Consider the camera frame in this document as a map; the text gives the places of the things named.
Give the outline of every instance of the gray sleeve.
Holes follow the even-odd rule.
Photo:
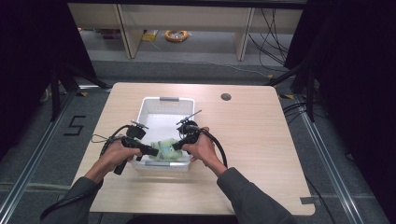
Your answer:
[[[250,183],[235,168],[225,171],[218,185],[231,201],[240,224],[296,223],[282,205]]]
[[[96,184],[86,177],[79,178],[73,187],[66,193],[64,199],[72,199],[82,193],[95,189],[94,193],[51,211],[40,223],[88,223],[88,214],[90,213],[91,205],[96,197],[97,191],[102,187],[102,183]]]

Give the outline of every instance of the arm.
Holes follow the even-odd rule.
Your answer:
[[[82,194],[86,194],[86,197],[59,208],[45,210],[43,214],[48,212],[48,215],[41,220],[41,223],[88,223],[91,205],[99,188],[102,187],[105,175],[125,159],[131,160],[133,156],[141,156],[140,149],[124,147],[120,141],[112,143],[90,171],[76,181],[64,199],[67,201]]]
[[[218,185],[231,201],[239,223],[295,223],[291,213],[282,205],[250,183],[236,169],[225,167],[216,155],[215,145],[204,134],[199,136],[195,144],[184,145],[183,150],[192,154],[191,162],[201,160],[219,178]]]

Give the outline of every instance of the metal stand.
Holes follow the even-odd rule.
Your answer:
[[[102,89],[111,89],[112,86],[107,85],[105,82],[100,81],[96,77],[91,77],[88,74],[84,73],[80,69],[76,68],[73,65],[66,63],[58,63],[55,64],[51,74],[51,91],[52,91],[52,118],[51,121],[54,121],[61,110],[61,96],[59,93],[59,84],[61,81],[62,85],[66,89],[66,92],[77,91],[79,86],[74,79],[74,76],[82,77],[92,84],[97,85]]]
[[[315,122],[313,116],[315,74],[313,70],[314,67],[325,58],[325,53],[332,43],[332,37],[341,20],[341,5],[342,0],[338,0],[330,15],[326,18],[325,22],[323,22],[323,25],[303,61],[290,69],[289,72],[265,84],[265,86],[275,86],[295,75],[296,78],[290,87],[291,91],[293,93],[301,93],[303,89],[306,88],[306,111],[312,122]]]

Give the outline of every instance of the wooden table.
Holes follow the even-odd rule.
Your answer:
[[[232,96],[221,99],[223,93]],[[272,87],[117,83],[114,85],[94,133],[110,136],[137,119],[147,96],[186,97],[203,111],[194,120],[221,142],[229,167],[285,206],[294,215],[314,214],[311,197],[288,125]],[[92,167],[103,143],[89,143],[75,180]],[[216,184],[216,176],[201,161],[188,172],[136,171],[127,163],[122,175],[110,173],[91,211],[136,214],[230,215],[229,200]]]

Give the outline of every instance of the gray floor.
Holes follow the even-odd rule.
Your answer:
[[[169,43],[164,40],[163,31],[160,31],[154,42],[155,46],[143,42],[133,60],[126,58],[120,39],[104,40],[100,34],[92,31],[84,31],[81,36],[97,75],[109,84],[130,81],[262,85],[269,75],[277,77],[282,74],[260,66],[259,52],[250,41],[247,44],[245,60],[238,62],[234,54],[233,35],[227,33],[191,32],[185,42]],[[261,37],[255,34],[253,38],[259,41]],[[291,35],[280,35],[279,41],[288,46],[291,38]],[[268,50],[281,58],[276,49]],[[271,68],[283,69],[268,57],[262,57],[262,62]],[[277,85],[278,93],[290,93],[289,86],[292,81],[291,77]],[[108,95],[107,91],[92,91],[85,97],[74,97],[9,223],[37,223],[40,212],[65,193],[75,177]],[[294,104],[295,100],[280,99],[280,103],[285,107]],[[290,111],[286,120],[290,123],[290,133],[304,173],[329,206],[336,223],[349,223],[318,150],[305,127],[303,117],[291,114],[296,111]],[[1,161],[1,201],[7,197],[12,184],[18,180],[40,137],[50,124],[50,113],[51,102],[47,101],[35,111],[30,128],[26,130],[21,142]],[[315,114],[318,130],[364,223],[389,223],[358,167],[345,157],[343,142],[321,105],[315,105]],[[74,116],[80,115],[86,116],[85,119],[76,120],[76,124],[84,126],[81,134],[65,136],[65,133],[76,131],[68,125]],[[313,197],[317,199],[317,212],[312,217],[297,217],[298,223],[332,223],[323,202],[319,201],[313,188],[310,189]],[[90,223],[125,223],[131,216],[132,214],[92,213]]]

